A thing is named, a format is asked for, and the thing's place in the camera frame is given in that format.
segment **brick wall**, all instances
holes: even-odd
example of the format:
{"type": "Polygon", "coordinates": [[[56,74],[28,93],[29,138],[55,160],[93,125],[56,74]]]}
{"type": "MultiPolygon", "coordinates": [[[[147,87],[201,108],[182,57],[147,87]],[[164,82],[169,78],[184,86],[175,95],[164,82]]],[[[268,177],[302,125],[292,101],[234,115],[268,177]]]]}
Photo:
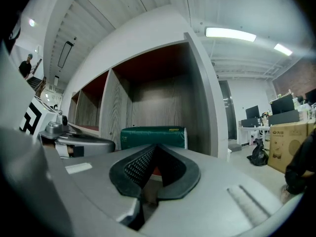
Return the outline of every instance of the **brick wall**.
{"type": "Polygon", "coordinates": [[[292,68],[273,81],[277,94],[286,94],[289,89],[294,96],[302,95],[316,88],[316,61],[302,58],[292,68]]]}

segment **cardboard box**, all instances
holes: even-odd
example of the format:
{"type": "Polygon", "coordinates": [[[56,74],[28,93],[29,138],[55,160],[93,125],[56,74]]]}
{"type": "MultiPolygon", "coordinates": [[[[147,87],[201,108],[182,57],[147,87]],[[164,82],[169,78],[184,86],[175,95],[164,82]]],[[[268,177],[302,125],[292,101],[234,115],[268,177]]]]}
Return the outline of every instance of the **cardboard box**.
{"type": "Polygon", "coordinates": [[[316,118],[313,118],[307,122],[307,135],[310,135],[311,132],[314,130],[315,121],[316,121],[316,118]]]}
{"type": "Polygon", "coordinates": [[[307,137],[307,122],[272,125],[268,165],[282,173],[307,137]]]}

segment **black bag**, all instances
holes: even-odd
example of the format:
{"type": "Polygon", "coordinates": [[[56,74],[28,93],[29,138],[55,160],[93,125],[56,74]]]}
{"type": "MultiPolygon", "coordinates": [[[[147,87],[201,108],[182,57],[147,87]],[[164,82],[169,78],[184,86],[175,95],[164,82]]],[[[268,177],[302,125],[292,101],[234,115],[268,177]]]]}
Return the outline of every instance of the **black bag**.
{"type": "Polygon", "coordinates": [[[263,150],[264,145],[262,139],[256,139],[256,148],[252,151],[251,156],[247,156],[248,160],[256,166],[266,165],[268,163],[269,156],[263,150]]]}

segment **person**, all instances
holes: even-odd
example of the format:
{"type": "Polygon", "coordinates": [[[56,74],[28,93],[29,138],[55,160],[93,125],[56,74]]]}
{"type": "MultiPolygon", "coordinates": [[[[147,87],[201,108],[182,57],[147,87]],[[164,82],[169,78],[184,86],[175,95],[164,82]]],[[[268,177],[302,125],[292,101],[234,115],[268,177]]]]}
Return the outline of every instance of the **person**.
{"type": "Polygon", "coordinates": [[[281,202],[286,203],[292,197],[304,191],[315,179],[316,171],[316,126],[297,150],[291,163],[286,167],[286,186],[282,188],[281,202]]]}
{"type": "Polygon", "coordinates": [[[31,59],[32,58],[33,58],[33,54],[30,53],[26,61],[22,61],[21,65],[19,66],[19,71],[21,75],[24,77],[24,79],[27,79],[27,77],[29,76],[31,72],[31,68],[32,68],[31,59]]]}

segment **staircase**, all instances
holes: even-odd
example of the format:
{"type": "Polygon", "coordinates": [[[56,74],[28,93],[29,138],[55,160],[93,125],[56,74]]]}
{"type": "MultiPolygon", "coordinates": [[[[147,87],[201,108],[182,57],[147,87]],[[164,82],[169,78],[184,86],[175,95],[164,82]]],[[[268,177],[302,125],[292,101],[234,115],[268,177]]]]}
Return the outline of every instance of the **staircase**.
{"type": "Polygon", "coordinates": [[[28,84],[32,87],[33,90],[40,84],[41,79],[38,79],[36,77],[32,77],[28,80],[28,84]]]}

